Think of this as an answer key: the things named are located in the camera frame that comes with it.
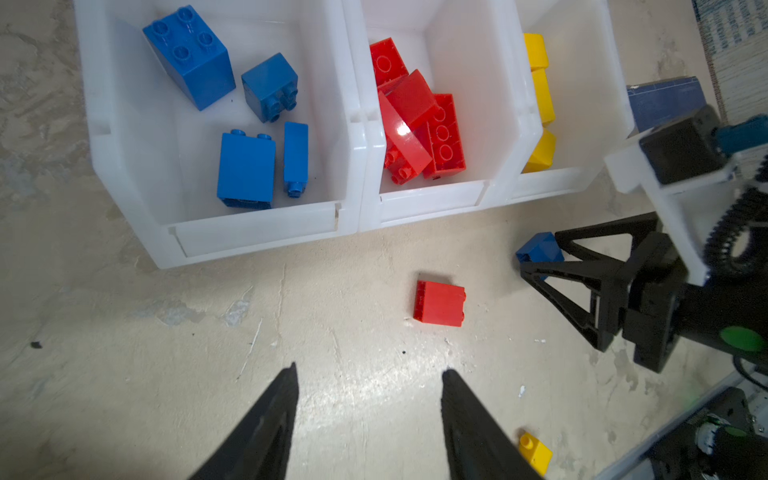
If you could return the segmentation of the small yellow lego front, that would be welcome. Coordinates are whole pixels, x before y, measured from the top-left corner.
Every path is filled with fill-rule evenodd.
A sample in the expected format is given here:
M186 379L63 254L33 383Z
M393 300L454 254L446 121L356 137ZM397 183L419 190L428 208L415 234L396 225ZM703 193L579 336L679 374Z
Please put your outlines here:
M553 452L537 437L524 432L519 439L518 450L526 462L542 477L547 474Z

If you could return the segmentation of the red square lego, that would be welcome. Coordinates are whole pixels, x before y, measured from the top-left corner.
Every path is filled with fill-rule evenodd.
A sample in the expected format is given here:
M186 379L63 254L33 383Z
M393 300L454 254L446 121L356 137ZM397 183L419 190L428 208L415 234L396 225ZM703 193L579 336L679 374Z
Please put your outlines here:
M461 327L465 301L463 287L419 280L413 317L426 324Z

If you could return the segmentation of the dark blue hollow lego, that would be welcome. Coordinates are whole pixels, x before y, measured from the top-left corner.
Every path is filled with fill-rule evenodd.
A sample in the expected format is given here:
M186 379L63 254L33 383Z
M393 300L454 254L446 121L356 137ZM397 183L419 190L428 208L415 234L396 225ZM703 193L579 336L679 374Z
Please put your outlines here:
M277 53L241 75L248 106L262 123L279 119L297 105L298 75Z

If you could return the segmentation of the long red lego brick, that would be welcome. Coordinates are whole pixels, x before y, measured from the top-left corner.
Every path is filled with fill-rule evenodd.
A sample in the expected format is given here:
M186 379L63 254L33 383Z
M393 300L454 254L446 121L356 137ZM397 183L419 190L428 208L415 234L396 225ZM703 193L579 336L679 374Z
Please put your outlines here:
M432 154L422 145L388 98L383 93L379 93L378 98L387 140L384 167L390 172L395 184L403 185L425 170L432 161Z

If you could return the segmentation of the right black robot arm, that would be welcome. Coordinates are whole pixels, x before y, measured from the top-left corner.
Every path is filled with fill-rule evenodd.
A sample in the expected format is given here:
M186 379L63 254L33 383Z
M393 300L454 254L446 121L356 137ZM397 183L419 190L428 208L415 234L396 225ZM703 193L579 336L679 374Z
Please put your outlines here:
M521 264L523 280L596 350L616 336L633 360L659 373L687 338L761 367L767 364L767 275L688 283L655 213L555 233L570 261Z

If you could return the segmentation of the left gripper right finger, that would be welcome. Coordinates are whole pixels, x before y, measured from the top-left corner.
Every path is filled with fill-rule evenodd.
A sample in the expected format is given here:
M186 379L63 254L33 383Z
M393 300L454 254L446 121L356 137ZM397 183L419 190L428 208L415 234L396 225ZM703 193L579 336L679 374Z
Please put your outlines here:
M452 480L538 479L460 374L442 373L441 415Z

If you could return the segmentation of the small red lego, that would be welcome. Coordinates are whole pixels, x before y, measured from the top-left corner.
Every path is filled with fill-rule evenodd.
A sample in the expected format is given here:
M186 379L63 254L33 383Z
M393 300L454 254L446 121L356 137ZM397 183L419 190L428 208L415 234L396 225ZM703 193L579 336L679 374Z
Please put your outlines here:
M385 83L379 87L379 91L412 130L420 128L439 110L435 95L418 69Z

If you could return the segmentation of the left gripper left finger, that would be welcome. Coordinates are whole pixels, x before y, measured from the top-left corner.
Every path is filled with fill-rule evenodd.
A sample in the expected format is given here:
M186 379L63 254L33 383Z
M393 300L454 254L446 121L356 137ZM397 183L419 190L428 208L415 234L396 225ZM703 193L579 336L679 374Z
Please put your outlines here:
M299 382L295 364L282 369L193 479L283 479Z

